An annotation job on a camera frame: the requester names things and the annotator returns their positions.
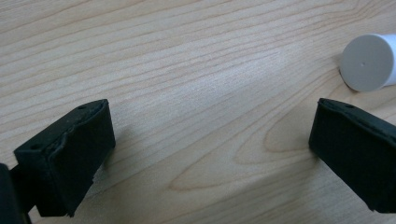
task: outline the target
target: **wooden table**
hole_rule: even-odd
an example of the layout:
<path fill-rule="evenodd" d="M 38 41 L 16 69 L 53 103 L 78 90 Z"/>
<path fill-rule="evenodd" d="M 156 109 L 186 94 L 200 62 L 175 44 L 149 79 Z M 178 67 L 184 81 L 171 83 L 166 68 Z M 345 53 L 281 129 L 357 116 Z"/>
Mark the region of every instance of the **wooden table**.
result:
<path fill-rule="evenodd" d="M 395 1 L 0 3 L 0 162 L 107 98 L 117 139 L 76 215 L 35 223 L 394 223 L 308 148 L 317 101 L 396 123 L 396 87 L 349 89 L 346 44 Z"/>

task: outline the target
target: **black rubber pad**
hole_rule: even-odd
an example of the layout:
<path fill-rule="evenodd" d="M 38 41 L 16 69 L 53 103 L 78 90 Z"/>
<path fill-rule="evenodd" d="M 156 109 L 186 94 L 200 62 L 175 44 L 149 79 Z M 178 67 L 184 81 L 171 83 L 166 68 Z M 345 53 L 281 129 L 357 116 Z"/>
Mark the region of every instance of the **black rubber pad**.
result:
<path fill-rule="evenodd" d="M 320 99 L 310 148 L 371 210 L 396 212 L 396 127 L 353 105 Z"/>
<path fill-rule="evenodd" d="M 107 100 L 81 105 L 18 147 L 18 173 L 29 179 L 42 217 L 73 216 L 116 142 Z"/>

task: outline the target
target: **white cylinder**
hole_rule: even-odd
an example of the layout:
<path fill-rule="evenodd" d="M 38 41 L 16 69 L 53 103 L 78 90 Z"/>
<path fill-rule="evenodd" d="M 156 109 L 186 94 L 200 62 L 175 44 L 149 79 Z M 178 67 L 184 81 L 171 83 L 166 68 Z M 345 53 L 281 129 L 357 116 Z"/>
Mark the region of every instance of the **white cylinder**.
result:
<path fill-rule="evenodd" d="M 396 35 L 362 35 L 344 49 L 340 71 L 355 91 L 375 91 L 396 84 Z"/>

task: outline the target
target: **light wood surface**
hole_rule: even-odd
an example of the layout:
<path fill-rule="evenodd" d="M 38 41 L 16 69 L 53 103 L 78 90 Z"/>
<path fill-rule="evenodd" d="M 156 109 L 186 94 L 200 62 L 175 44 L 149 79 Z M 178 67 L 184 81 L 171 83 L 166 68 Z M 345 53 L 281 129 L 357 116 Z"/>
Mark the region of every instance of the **light wood surface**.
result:
<path fill-rule="evenodd" d="M 395 21 L 392 0 L 3 0 L 0 162 L 107 98 L 114 152 L 75 217 L 35 223 L 395 223 L 307 145 L 320 97 L 396 124 L 396 87 L 338 74 L 350 40 Z"/>

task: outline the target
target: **white plastic cap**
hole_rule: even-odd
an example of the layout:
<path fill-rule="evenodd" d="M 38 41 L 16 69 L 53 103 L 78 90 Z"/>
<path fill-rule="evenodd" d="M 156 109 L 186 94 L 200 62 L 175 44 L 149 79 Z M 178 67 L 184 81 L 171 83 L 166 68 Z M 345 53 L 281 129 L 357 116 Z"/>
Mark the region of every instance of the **white plastic cap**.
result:
<path fill-rule="evenodd" d="M 396 35 L 362 35 L 344 49 L 341 76 L 355 91 L 396 84 Z"/>

